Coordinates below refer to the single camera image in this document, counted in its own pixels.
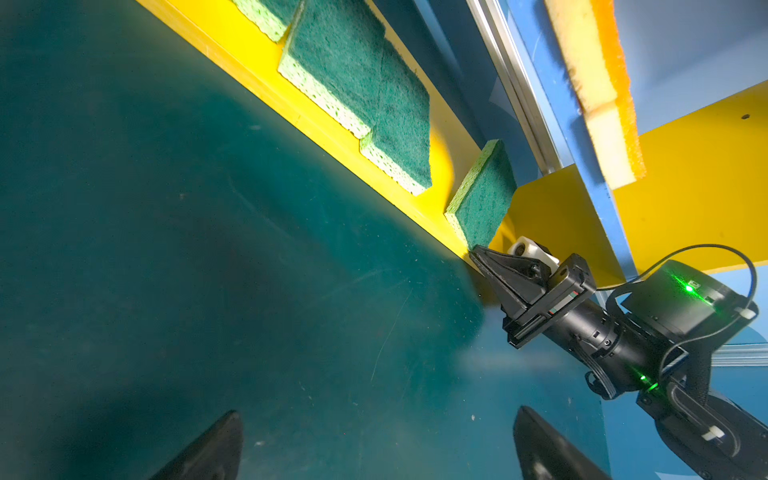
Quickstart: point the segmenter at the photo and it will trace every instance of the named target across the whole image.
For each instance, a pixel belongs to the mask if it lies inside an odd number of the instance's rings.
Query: white plastic clip
[[[710,427],[709,432],[704,433],[701,436],[701,438],[704,439],[704,440],[707,440],[709,442],[711,439],[721,439],[724,436],[725,436],[725,432],[724,431],[720,430],[715,425],[712,425]]]
[[[750,310],[748,308],[736,307],[734,310],[736,310],[739,313],[739,315],[743,316],[744,318],[746,318],[748,320],[751,320],[751,319],[755,318],[755,315],[757,315],[757,313],[753,312],[752,310]]]
[[[507,251],[511,255],[519,257],[535,258],[541,260],[554,273],[560,266],[560,260],[557,257],[545,252],[533,240],[527,237],[518,237],[518,241]]]

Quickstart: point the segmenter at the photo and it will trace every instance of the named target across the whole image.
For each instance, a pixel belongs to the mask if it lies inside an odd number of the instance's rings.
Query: yellow wooden board
[[[640,143],[647,176],[614,191],[639,270],[695,243],[768,261],[768,81],[649,131]],[[743,265],[715,249],[677,260],[708,273]]]
[[[445,219],[445,208],[480,149],[370,0],[386,37],[419,76],[430,97],[432,187],[414,197],[359,152],[359,141],[277,72],[283,43],[274,43],[229,0],[138,0],[264,103],[318,144],[456,255],[474,266],[466,245]],[[598,285],[623,281],[621,268],[575,168],[518,189],[490,247],[506,251],[516,234],[564,259],[579,252]]]

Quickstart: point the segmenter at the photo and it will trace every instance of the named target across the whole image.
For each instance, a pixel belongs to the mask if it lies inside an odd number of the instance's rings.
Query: sponge
[[[445,217],[464,244],[487,247],[496,235],[517,189],[501,140],[491,140],[464,177]]]
[[[388,41],[378,99],[373,130],[360,141],[360,153],[409,193],[419,195],[432,186],[429,93]]]
[[[271,41],[280,41],[300,0],[233,0],[240,11]]]
[[[613,0],[545,4],[609,188],[641,179],[645,166]]]
[[[384,26],[362,0],[305,0],[278,71],[355,137],[379,99]]]

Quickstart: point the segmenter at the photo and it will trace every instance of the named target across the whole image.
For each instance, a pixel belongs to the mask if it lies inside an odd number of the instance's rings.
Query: green led light
[[[693,286],[691,286],[691,285],[689,285],[689,284],[688,284],[688,282],[686,282],[685,280],[681,279],[680,277],[678,277],[678,276],[677,276],[677,275],[675,275],[674,273],[670,273],[670,276],[672,277],[672,279],[673,279],[675,282],[677,282],[677,284],[678,284],[678,285],[680,285],[680,288],[681,288],[682,290],[685,290],[685,291],[686,291],[686,293],[689,293],[691,296],[693,296],[693,297],[697,298],[698,300],[701,300],[702,302],[706,303],[707,305],[711,305],[711,304],[710,304],[710,302],[707,302],[707,301],[704,299],[704,297],[702,297],[702,296],[701,296],[701,295],[700,295],[700,294],[699,294],[699,293],[696,291],[696,289],[695,289]]]

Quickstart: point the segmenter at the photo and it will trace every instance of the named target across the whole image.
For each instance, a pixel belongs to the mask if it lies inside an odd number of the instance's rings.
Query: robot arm
[[[511,345],[543,333],[589,368],[587,383],[604,399],[638,391],[664,443],[702,478],[768,478],[768,428],[709,388],[712,353],[757,315],[754,288],[744,297],[669,260],[645,281],[618,287],[604,310],[588,301],[595,283],[580,256],[555,270],[515,252],[470,253],[507,314]],[[617,298],[627,294],[622,309]]]

